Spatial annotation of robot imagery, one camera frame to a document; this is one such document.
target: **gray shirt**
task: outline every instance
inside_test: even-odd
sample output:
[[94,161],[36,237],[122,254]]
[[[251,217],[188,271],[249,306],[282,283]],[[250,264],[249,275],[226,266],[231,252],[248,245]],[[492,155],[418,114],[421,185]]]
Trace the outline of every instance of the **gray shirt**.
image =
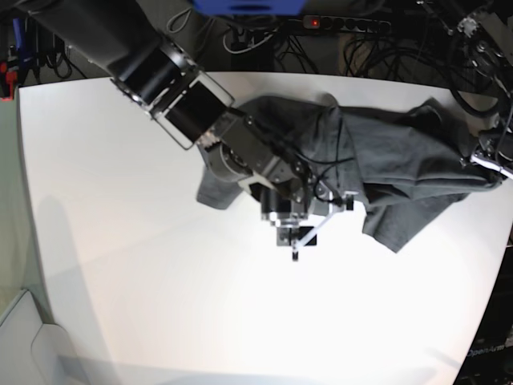
[[[367,212],[363,233],[394,252],[452,203],[503,180],[465,164],[477,140],[434,100],[407,114],[276,96],[254,99],[240,109],[310,159],[335,161],[338,151],[345,162],[329,171],[326,180],[341,193],[358,193]],[[314,167],[320,173],[327,166]],[[226,209],[241,192],[237,184],[219,181],[205,169],[197,200]]]

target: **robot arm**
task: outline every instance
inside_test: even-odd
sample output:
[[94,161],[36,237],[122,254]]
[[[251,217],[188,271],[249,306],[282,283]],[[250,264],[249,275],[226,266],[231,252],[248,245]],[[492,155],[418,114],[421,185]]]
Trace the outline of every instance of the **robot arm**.
[[262,217],[277,227],[280,245],[293,247],[294,260],[315,237],[301,222],[317,198],[352,208],[352,196],[341,197],[293,147],[232,108],[233,97],[158,33],[135,0],[26,0],[17,7],[103,68],[180,147],[205,150],[219,179],[258,186]]

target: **red switch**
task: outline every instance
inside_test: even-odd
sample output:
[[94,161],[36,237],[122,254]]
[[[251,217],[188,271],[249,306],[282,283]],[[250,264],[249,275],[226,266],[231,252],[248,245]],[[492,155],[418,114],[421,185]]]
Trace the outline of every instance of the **red switch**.
[[321,20],[317,16],[305,16],[303,18],[303,27],[308,30],[318,30],[321,28]]
[[17,82],[18,72],[10,71],[6,73],[6,83],[9,86],[9,96],[6,98],[2,98],[2,102],[10,102],[11,100],[14,100],[14,88],[16,87]]

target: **blue object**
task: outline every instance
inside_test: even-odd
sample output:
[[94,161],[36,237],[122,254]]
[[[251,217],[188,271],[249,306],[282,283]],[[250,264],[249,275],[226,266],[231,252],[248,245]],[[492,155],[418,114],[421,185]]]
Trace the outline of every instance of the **blue object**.
[[16,50],[25,50],[25,23],[20,18],[13,18],[14,38],[16,39]]
[[195,0],[202,14],[287,14],[301,12],[306,0]]

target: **gray cloth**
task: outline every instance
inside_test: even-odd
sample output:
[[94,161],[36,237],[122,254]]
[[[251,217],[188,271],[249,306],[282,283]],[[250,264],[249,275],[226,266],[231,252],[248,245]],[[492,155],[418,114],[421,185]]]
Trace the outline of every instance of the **gray cloth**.
[[[358,194],[367,212],[363,233],[394,252],[452,203],[502,181],[494,172],[462,162],[477,140],[433,100],[402,115],[275,96],[240,109],[310,159],[334,161],[340,135],[338,154],[344,163],[326,180],[341,193]],[[326,166],[314,167],[320,173]],[[237,184],[219,182],[207,170],[197,200],[226,209],[240,192]]]

